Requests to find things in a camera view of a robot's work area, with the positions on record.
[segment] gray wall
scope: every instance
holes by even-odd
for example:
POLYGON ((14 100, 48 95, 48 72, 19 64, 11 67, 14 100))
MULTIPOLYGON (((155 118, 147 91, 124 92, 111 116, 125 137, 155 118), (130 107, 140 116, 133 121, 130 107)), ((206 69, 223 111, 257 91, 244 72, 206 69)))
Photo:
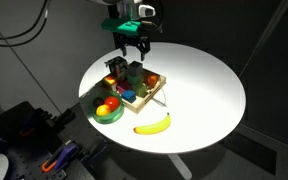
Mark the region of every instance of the gray wall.
MULTIPOLYGON (((28 29, 42 4, 43 0, 0 0, 0 32, 10 36, 28 29)), ((107 7, 101 4, 51 1, 48 22, 34 41, 13 49, 0 47, 0 113, 29 101, 36 108, 59 114, 21 61, 61 112, 76 104, 84 72, 114 49, 111 33, 100 27, 107 17, 107 7)), ((26 40, 35 32, 9 43, 26 40)))
POLYGON ((288 10, 242 81, 249 107, 243 123, 288 144, 288 10))

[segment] black cable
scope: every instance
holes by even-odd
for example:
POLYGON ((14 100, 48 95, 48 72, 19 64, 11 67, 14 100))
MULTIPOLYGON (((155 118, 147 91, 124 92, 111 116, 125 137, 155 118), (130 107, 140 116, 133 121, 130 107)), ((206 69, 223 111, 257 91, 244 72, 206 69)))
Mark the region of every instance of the black cable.
POLYGON ((36 21, 34 22, 34 24, 32 25, 32 27, 30 27, 28 30, 26 30, 26 31, 24 31, 24 32, 22 32, 22 33, 20 33, 20 34, 14 35, 14 36, 0 37, 0 40, 3 40, 3 39, 14 39, 14 38, 23 36, 23 35, 31 32, 31 31, 36 27, 36 25, 38 24, 38 22, 40 21, 40 19, 41 19, 41 17, 42 17, 42 14, 43 14, 43 12, 44 12, 44 10, 45 10, 45 8, 46 8, 46 5, 47 5, 47 2, 48 2, 48 1, 49 1, 49 0, 45 0, 45 1, 44 1, 43 6, 42 6, 42 8, 41 8, 41 10, 40 10, 40 13, 38 14, 38 17, 37 17, 36 21))
POLYGON ((31 37, 30 39, 24 41, 24 42, 21 42, 21 43, 16 43, 16 44, 7 44, 7 45, 4 45, 4 44, 0 44, 0 47, 15 47, 15 46, 21 46, 23 44, 27 44, 29 42, 31 42, 32 40, 34 40, 43 30, 45 24, 46 24, 46 21, 47 21, 47 15, 48 15, 48 7, 49 7, 49 3, 47 4, 47 7, 46 7, 46 10, 45 10, 45 17, 44 17, 44 21, 43 21, 43 24, 42 26, 40 27, 40 29, 38 30, 38 32, 33 36, 31 37))
POLYGON ((17 57, 17 59, 19 60, 19 62, 23 65, 23 67, 26 69, 26 71, 28 72, 28 74, 33 78, 33 80, 36 82, 36 84, 40 87, 40 89, 43 91, 43 93, 46 95, 46 97, 51 101, 51 103, 53 104, 53 106, 57 109, 57 111, 62 114, 61 110, 57 107, 57 105, 55 104, 55 102, 53 101, 53 99, 51 98, 50 95, 48 95, 48 93, 46 92, 46 90, 43 88, 43 86, 41 85, 41 83, 39 83, 39 81, 37 80, 37 78, 33 75, 33 73, 30 71, 30 69, 26 66, 26 64, 24 63, 24 61, 22 60, 22 58, 17 54, 17 52, 14 50, 13 47, 10 47, 11 51, 14 53, 14 55, 17 57))
POLYGON ((163 3, 162 0, 154 0, 153 1, 154 6, 157 7, 159 6, 159 10, 158 10, 158 17, 157 17, 157 21, 158 21, 158 25, 154 24, 153 22, 150 21, 142 21, 143 24, 146 25, 153 25, 154 28, 143 28, 143 30, 145 32, 153 32, 153 31, 158 31, 158 30, 162 30, 162 25, 163 25, 163 20, 164 20, 164 8, 163 8, 163 3))

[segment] wooden tray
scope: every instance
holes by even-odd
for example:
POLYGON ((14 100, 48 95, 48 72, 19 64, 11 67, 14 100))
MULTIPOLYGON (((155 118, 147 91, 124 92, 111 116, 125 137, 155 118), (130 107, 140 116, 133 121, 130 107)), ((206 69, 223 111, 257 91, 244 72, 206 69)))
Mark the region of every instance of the wooden tray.
MULTIPOLYGON (((152 73, 158 75, 159 78, 158 78, 155 86, 147 91, 148 94, 144 98, 136 96, 136 100, 133 103, 130 103, 130 102, 128 102, 122 98, 124 106, 136 114, 138 114, 145 107, 145 105, 153 98, 153 96, 166 84, 166 77, 164 77, 158 73, 155 73, 155 72, 152 72, 152 73)), ((96 86, 100 86, 103 88, 104 86, 102 84, 102 80, 99 81, 98 83, 96 83, 96 86)))

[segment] orange part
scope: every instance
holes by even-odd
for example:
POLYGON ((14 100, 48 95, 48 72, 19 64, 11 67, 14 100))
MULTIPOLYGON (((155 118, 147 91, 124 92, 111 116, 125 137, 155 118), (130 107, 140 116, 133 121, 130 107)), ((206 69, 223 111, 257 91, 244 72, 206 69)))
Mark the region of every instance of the orange part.
POLYGON ((151 75, 148 79, 147 79, 147 83, 149 85, 155 85, 157 83, 157 76, 156 75, 151 75))
POLYGON ((42 170, 44 172, 49 172, 56 164, 57 161, 53 162, 51 165, 49 165, 47 168, 45 168, 45 165, 48 161, 46 161, 43 165, 42 165, 42 170))
POLYGON ((135 127, 135 128, 133 128, 133 131, 134 131, 135 133, 139 134, 139 132, 138 132, 138 130, 137 130, 137 128, 136 128, 136 127, 135 127))
POLYGON ((116 80, 114 78, 114 76, 112 75, 108 75, 104 78, 104 81, 106 81, 108 84, 115 84, 116 80))

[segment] yellow banana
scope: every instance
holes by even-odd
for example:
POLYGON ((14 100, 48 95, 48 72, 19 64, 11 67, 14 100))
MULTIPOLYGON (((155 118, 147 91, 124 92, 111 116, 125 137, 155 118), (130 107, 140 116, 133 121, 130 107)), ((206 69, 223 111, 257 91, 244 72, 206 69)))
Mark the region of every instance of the yellow banana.
POLYGON ((154 124, 148 124, 144 126, 137 126, 134 128, 134 132, 137 134, 156 134, 167 129, 171 124, 171 116, 167 113, 166 117, 154 124))

